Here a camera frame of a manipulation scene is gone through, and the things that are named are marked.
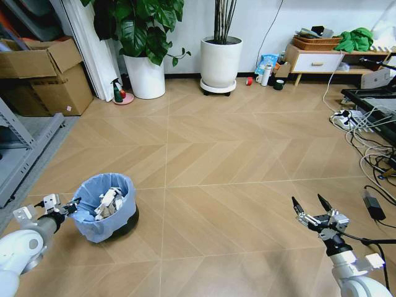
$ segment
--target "plant pot saucer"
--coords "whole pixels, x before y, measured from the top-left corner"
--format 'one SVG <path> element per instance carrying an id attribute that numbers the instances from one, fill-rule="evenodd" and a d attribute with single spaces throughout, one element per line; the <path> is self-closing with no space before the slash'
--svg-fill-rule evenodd
<path id="1" fill-rule="evenodd" d="M 230 85 L 229 87 L 226 88 L 213 88 L 213 87 L 209 87 L 208 85 L 206 85 L 204 83 L 204 81 L 201 79 L 200 80 L 200 87 L 204 89 L 204 91 L 209 92 L 209 93 L 217 93 L 217 94 L 229 94 L 231 91 L 235 90 L 236 88 L 236 80 L 234 80 L 234 83 L 232 85 Z"/>
<path id="2" fill-rule="evenodd" d="M 134 101 L 134 96 L 131 93 L 126 93 L 126 96 L 123 100 L 123 102 L 115 102 L 113 100 L 113 102 L 117 105 L 126 105 L 126 104 L 130 104 L 130 102 Z"/>

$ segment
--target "wooden floor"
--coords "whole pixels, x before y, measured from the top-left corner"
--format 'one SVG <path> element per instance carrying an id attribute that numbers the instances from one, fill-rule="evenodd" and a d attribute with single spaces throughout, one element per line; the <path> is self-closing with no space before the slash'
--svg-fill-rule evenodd
<path id="1" fill-rule="evenodd" d="M 332 105 L 345 87 L 331 86 Z M 321 193 L 357 236 L 396 230 L 370 219 L 361 198 L 369 181 L 329 124 L 325 88 L 278 92 L 238 79 L 230 97 L 205 97 L 197 80 L 179 79 L 167 80 L 158 99 L 92 102 L 25 203 L 52 192 L 67 201 L 89 177 L 123 173 L 138 189 L 138 226 L 93 244 L 67 220 L 17 296 L 340 296 L 323 243 L 295 220 L 290 197 L 317 215 Z M 379 200 L 396 225 L 396 208 Z M 12 221 L 6 233 L 16 228 Z M 348 242 L 357 255 L 372 252 Z M 385 253 L 396 293 L 396 247 Z M 384 282 L 382 271 L 371 275 Z"/>

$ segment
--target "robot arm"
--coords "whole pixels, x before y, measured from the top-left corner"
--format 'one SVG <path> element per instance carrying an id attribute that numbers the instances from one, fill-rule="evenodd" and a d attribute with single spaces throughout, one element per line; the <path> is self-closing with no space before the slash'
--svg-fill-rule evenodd
<path id="1" fill-rule="evenodd" d="M 349 219 L 331 207 L 322 196 L 318 198 L 327 211 L 325 215 L 312 216 L 292 197 L 296 219 L 308 229 L 318 233 L 326 245 L 326 254 L 333 262 L 332 274 L 341 289 L 342 297 L 392 297 L 388 289 L 369 277 L 367 273 L 380 269 L 385 264 L 378 254 L 371 254 L 357 259 L 352 247 L 342 236 L 349 224 Z"/>
<path id="2" fill-rule="evenodd" d="M 36 267 L 48 250 L 51 239 L 65 218 L 77 210 L 79 200 L 61 205 L 58 195 L 44 197 L 36 206 L 45 214 L 35 219 L 32 205 L 14 211 L 21 230 L 0 239 L 0 287 L 2 296 L 13 297 L 19 286 L 19 275 Z"/>

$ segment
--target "gray floor mat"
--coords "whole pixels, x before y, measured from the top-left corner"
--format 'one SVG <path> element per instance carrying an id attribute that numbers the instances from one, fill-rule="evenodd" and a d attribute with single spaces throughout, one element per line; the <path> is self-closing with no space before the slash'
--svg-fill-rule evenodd
<path id="1" fill-rule="evenodd" d="M 18 116 L 18 118 L 33 137 L 37 136 L 46 126 L 46 123 L 50 120 L 50 118 L 31 118 L 20 116 Z M 33 185 L 37 182 L 41 173 L 58 151 L 61 144 L 64 142 L 65 138 L 70 133 L 71 128 L 78 119 L 78 116 L 65 117 L 65 127 L 59 129 L 55 133 L 52 141 L 47 145 L 43 153 L 33 165 L 32 169 L 28 172 L 25 179 L 19 185 L 18 190 L 14 195 L 15 199 L 9 202 L 4 209 L 0 210 L 0 234 L 10 222 L 12 218 L 12 211 L 17 209 L 24 202 Z"/>

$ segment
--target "blue trash bag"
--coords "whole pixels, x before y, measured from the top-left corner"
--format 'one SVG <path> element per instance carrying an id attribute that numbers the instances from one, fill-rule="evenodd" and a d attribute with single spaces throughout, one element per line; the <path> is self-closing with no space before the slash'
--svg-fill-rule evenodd
<path id="1" fill-rule="evenodd" d="M 95 209 L 100 205 L 100 195 L 111 187 L 120 187 L 123 204 L 110 217 L 95 221 Z M 135 187 L 131 179 L 119 173 L 103 173 L 81 184 L 73 199 L 81 197 L 77 211 L 70 215 L 76 227 L 89 241 L 99 243 L 125 225 L 136 211 Z"/>

